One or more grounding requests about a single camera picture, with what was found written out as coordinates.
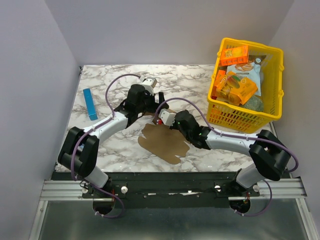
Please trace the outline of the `brown cardboard box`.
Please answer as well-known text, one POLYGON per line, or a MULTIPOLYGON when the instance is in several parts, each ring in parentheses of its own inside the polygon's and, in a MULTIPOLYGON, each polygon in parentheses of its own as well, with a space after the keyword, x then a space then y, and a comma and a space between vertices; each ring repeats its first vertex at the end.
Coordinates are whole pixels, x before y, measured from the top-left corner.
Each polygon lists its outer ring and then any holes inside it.
POLYGON ((143 149, 171 165, 179 164, 190 150, 185 137, 178 130, 170 129, 163 123, 158 124, 155 119, 145 124, 137 141, 143 149))

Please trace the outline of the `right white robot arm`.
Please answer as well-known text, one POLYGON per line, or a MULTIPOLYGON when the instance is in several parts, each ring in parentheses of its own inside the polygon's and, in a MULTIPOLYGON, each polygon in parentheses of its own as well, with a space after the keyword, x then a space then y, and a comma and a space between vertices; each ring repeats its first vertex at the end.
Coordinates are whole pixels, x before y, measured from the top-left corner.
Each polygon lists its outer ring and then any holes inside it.
POLYGON ((230 191, 236 196, 243 195, 262 180, 279 181, 291 158, 283 149, 284 145, 268 130, 261 130, 258 134, 214 131, 199 125, 188 110, 173 113, 163 109, 159 118, 198 149, 226 150, 251 157, 253 163, 238 170, 229 183, 230 191))

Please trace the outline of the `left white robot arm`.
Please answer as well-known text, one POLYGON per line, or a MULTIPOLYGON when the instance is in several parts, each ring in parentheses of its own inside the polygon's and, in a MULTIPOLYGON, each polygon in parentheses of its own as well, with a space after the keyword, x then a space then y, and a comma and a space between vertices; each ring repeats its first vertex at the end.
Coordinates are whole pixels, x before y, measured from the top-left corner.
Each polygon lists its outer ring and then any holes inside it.
POLYGON ((83 178, 94 185, 93 191, 101 198, 107 197, 111 191, 108 183, 110 177, 97 166, 100 143, 115 133, 127 129, 145 113, 154 114, 165 101, 164 93, 150 93, 142 84, 133 84, 118 107, 111 115, 96 124, 78 128, 72 127, 64 140, 57 161, 73 172, 74 176, 83 178))

